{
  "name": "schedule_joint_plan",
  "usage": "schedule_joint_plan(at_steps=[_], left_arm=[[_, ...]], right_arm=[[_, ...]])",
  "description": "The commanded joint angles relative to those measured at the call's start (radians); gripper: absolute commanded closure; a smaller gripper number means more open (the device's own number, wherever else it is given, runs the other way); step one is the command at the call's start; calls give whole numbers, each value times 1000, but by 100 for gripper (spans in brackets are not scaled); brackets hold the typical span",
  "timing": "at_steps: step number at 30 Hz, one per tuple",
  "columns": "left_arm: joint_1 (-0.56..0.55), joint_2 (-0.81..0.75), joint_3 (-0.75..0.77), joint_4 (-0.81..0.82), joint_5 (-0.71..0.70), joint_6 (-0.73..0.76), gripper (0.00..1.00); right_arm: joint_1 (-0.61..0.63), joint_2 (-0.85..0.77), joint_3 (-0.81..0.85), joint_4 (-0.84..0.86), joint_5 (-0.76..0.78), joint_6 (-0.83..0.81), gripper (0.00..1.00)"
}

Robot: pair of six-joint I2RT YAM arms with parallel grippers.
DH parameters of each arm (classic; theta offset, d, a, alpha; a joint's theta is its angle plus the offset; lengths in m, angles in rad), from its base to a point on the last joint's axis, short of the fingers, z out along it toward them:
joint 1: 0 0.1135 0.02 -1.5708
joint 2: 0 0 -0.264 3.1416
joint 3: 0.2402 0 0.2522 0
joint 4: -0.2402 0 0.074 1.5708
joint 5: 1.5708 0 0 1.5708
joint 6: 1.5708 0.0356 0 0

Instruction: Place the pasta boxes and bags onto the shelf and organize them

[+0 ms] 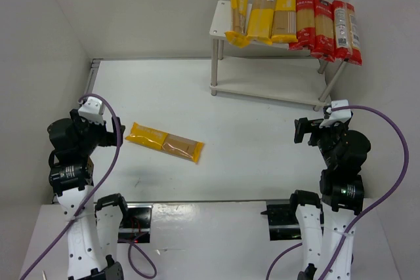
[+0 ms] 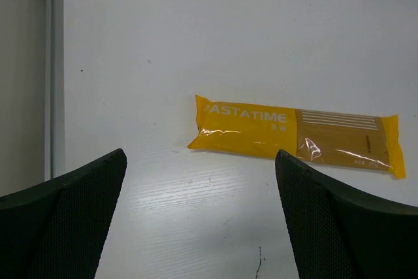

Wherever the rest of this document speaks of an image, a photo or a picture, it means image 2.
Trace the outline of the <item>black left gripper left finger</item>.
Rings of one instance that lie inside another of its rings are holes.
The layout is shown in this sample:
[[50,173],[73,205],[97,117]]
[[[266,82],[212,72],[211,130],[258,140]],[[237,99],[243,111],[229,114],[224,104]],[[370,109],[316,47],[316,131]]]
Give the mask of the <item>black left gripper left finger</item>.
[[121,148],[1,198],[2,278],[94,278],[127,168]]

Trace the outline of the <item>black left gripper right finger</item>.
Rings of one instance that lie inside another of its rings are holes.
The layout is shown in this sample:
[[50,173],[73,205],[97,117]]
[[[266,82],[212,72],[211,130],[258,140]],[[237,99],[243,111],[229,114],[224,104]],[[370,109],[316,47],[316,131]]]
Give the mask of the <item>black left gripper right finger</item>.
[[275,169],[299,278],[417,277],[417,207],[349,186],[284,150]]

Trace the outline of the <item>yellow Pastatime spaghetti bag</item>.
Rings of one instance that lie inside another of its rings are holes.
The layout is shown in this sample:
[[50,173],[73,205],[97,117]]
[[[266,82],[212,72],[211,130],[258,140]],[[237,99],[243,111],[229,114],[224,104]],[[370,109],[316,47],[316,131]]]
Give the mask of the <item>yellow Pastatime spaghetti bag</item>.
[[398,116],[377,117],[245,103],[197,95],[198,135],[191,150],[274,158],[279,150],[305,162],[384,171],[406,177]]

